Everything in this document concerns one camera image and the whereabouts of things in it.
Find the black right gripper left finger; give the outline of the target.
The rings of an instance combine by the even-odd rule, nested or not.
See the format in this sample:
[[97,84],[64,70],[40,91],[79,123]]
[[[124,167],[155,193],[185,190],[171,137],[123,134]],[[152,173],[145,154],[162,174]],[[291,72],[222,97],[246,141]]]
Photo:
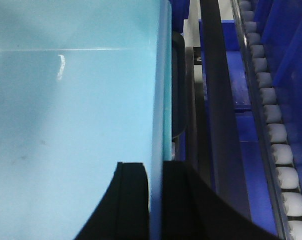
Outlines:
[[117,163],[102,200],[77,240],[149,239],[149,189],[142,163]]

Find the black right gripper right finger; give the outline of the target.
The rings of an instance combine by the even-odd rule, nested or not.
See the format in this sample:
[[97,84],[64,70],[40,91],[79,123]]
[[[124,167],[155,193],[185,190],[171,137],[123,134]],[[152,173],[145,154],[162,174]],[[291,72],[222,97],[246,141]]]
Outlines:
[[275,240],[215,194],[181,161],[163,163],[162,239]]

